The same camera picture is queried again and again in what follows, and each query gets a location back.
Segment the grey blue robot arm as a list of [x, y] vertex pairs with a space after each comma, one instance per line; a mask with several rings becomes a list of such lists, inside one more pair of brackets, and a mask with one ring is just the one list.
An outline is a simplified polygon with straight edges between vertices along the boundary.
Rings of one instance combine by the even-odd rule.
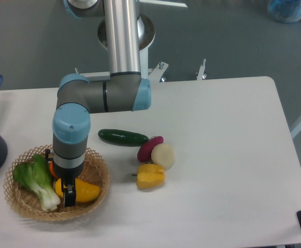
[[142, 77], [137, 1], [104, 1], [109, 80], [91, 82], [84, 75], [62, 78], [52, 121], [53, 167], [61, 179], [65, 207], [76, 203], [75, 180], [84, 166], [90, 115], [146, 110], [150, 81]]

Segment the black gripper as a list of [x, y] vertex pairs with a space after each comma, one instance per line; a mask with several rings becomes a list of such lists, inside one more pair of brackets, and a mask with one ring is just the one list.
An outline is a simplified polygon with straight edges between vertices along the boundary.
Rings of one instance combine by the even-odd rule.
[[[45, 150], [45, 159], [48, 163], [53, 161], [51, 149]], [[84, 163], [74, 168], [63, 168], [53, 163], [54, 174], [62, 180], [61, 190], [63, 193], [64, 207], [73, 207], [76, 204], [75, 179], [82, 173]]]

